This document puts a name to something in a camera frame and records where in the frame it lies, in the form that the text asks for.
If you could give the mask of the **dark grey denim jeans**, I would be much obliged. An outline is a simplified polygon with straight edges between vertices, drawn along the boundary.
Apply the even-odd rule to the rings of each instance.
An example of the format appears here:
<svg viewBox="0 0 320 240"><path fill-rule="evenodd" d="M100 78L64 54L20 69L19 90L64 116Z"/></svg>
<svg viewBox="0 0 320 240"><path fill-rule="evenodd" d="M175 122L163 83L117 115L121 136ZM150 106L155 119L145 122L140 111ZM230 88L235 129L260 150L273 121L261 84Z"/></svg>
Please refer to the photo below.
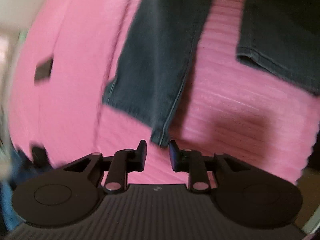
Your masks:
<svg viewBox="0 0 320 240"><path fill-rule="evenodd" d="M141 0L103 103L167 147L212 0ZM319 0L246 0L238 62L319 95Z"/></svg>

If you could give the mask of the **pink ribbed bed cover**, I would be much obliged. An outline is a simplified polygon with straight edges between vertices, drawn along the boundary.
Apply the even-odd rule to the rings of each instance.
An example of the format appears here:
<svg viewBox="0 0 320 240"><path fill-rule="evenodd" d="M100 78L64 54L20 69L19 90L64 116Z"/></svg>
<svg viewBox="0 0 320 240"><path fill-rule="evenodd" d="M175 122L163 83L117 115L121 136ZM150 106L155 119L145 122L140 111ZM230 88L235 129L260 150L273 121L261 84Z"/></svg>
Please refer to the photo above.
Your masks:
<svg viewBox="0 0 320 240"><path fill-rule="evenodd" d="M244 0L214 0L171 124L180 148L227 153L295 183L316 140L319 99L235 59ZM43 145L53 165L149 140L136 119L101 103L140 0L46 0L28 31L9 103L13 145ZM50 79L36 66L53 57Z"/></svg>

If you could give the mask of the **small black flat object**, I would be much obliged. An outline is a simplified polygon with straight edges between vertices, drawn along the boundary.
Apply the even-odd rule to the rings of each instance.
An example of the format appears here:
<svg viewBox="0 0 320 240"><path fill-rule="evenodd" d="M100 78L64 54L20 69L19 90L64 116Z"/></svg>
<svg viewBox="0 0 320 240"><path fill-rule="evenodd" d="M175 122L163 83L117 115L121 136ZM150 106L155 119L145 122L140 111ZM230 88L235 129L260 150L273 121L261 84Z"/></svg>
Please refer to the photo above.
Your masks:
<svg viewBox="0 0 320 240"><path fill-rule="evenodd" d="M40 62L35 69L34 83L47 81L50 79L52 73L54 58L49 57L44 61Z"/></svg>

